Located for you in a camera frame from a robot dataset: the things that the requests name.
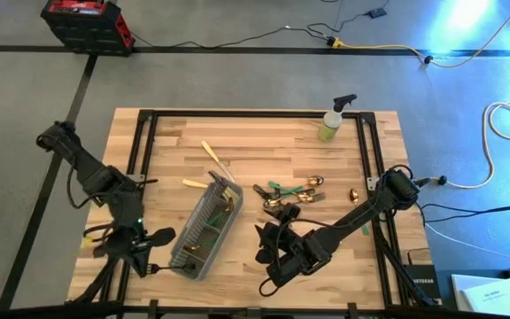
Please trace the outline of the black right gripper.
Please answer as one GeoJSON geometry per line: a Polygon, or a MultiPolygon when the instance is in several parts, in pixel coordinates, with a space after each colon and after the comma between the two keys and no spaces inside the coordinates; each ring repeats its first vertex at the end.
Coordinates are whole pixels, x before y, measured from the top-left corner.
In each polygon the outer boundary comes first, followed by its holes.
{"type": "Polygon", "coordinates": [[[266,210],[279,224],[256,225],[259,247],[255,260],[267,264],[266,272],[275,287],[281,288],[298,275],[309,276],[331,261],[331,252],[317,231],[299,236],[290,225],[300,215],[298,206],[287,204],[266,210]]]}

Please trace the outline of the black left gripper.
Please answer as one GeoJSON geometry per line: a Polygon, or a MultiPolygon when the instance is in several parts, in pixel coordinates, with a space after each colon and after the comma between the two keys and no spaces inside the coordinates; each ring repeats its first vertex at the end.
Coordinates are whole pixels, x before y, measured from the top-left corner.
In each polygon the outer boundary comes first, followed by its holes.
{"type": "Polygon", "coordinates": [[[149,256],[152,247],[168,245],[176,237],[173,228],[157,230],[150,236],[146,233],[143,236],[132,228],[121,227],[109,232],[113,224],[103,224],[91,228],[92,232],[104,230],[100,238],[91,238],[92,243],[100,242],[94,248],[95,258],[108,256],[103,270],[114,270],[119,260],[124,260],[136,272],[139,277],[146,277],[153,273],[153,270],[161,270],[158,264],[150,264],[149,256]]]}

